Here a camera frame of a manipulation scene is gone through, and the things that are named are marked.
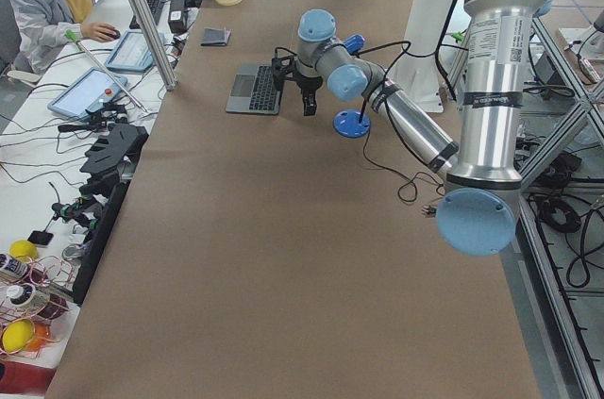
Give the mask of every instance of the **laptop touchpad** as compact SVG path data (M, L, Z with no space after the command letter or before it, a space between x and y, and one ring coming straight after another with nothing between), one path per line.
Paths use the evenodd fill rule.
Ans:
M253 75L235 75L235 83L233 83L231 95L241 97L251 96L254 89L254 80L256 80L256 77Z

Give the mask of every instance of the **gray jacket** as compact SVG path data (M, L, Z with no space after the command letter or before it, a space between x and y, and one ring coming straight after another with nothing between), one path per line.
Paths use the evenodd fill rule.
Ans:
M71 29L81 38L80 24L66 0L10 0L21 31L21 52L36 74L43 73L68 42Z

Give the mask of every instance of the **office chair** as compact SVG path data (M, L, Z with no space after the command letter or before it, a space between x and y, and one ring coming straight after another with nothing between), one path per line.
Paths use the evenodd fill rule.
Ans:
M29 61L19 50L21 34L9 0L0 0L0 39L2 40L0 42L1 75L26 84L36 83L40 77L31 73Z

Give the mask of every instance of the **person's hand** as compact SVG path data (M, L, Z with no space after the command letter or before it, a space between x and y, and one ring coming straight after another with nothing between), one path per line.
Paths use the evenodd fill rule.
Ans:
M111 42L115 40L117 28L109 24L93 22L91 24L82 24L80 26L82 37L92 39L97 42Z

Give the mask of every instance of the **power adapter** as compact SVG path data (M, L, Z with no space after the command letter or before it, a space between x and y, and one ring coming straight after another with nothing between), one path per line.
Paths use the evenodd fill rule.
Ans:
M168 26L173 34L182 34L187 31L187 14L185 0L170 0Z

